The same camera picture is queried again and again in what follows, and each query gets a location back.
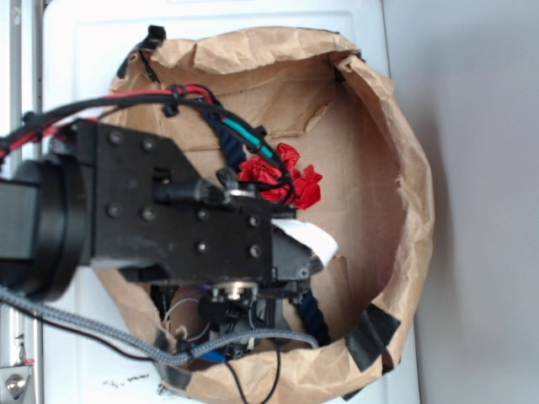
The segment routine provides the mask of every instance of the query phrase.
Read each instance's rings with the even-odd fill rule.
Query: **brown paper bag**
[[[252,126],[264,125],[274,146],[294,146],[300,165],[312,163],[323,175],[322,201],[298,216],[339,244],[338,256],[312,278],[334,342],[284,353],[271,402],[324,402],[380,378],[400,361],[434,226],[430,167],[392,95],[392,81],[370,69],[341,35],[271,27],[198,41],[149,35],[111,89],[186,82],[211,88],[227,109]],[[215,135],[186,108],[167,119],[159,105],[135,107],[112,114],[108,123],[173,138],[204,177],[224,166]],[[173,343],[146,294],[113,271],[99,276],[133,334]],[[285,314],[300,330],[295,311],[287,306]],[[234,367],[248,400],[262,401],[274,382],[275,353],[251,353]],[[169,388],[186,396],[240,401],[224,365],[160,371]]]

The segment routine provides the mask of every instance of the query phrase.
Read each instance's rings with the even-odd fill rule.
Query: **blue wire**
[[[260,146],[260,143],[261,143],[260,139],[254,135],[251,135],[249,132],[247,132],[247,130],[243,128],[243,126],[241,126],[238,122],[235,122],[231,120],[230,118],[225,118],[224,120],[222,120],[222,123],[228,126],[229,128],[235,130],[245,139],[253,143],[255,147]],[[264,154],[267,158],[272,158],[273,156],[273,153],[271,152],[271,150],[266,146],[262,146],[260,148],[260,152]]]

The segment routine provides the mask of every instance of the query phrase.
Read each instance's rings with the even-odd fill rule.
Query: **gray wall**
[[[423,403],[537,403],[539,2],[383,5],[397,97],[435,179]]]

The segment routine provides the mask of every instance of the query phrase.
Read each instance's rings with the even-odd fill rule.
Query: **dark blue rope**
[[[236,173],[239,172],[239,165],[247,159],[243,151],[243,143],[232,136],[228,127],[221,122],[219,115],[204,110],[202,116],[216,132],[228,166]]]
[[[231,135],[230,130],[221,122],[217,114],[205,110],[202,112],[202,116],[216,132],[228,166],[238,172],[239,165],[247,159],[242,142]],[[328,324],[326,324],[323,313],[318,308],[318,300],[312,295],[311,290],[303,295],[302,303],[296,308],[303,321],[303,326],[309,334],[317,339],[318,345],[321,347],[329,345],[331,338],[329,337]]]
[[[302,303],[296,308],[297,314],[303,321],[305,331],[315,337],[321,347],[329,345],[331,338],[329,337],[328,324],[318,308],[318,300],[312,294],[312,290],[303,294]]]

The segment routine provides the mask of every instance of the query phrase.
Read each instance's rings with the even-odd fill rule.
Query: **red fabric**
[[[290,171],[294,188],[296,189],[296,197],[294,198],[296,208],[305,210],[316,204],[322,198],[320,186],[318,185],[323,178],[322,175],[314,171],[314,167],[311,164],[303,170],[302,176],[296,168],[296,164],[300,159],[300,153],[294,147],[285,143],[279,143],[276,151],[286,168],[288,168],[288,171]],[[238,181],[256,181],[272,185],[277,183],[277,178],[281,175],[279,168],[271,166],[259,156],[243,162],[240,164],[239,169],[240,172],[237,174]],[[271,202],[276,202],[283,199],[287,191],[287,187],[280,187],[263,191],[261,194],[263,198]]]

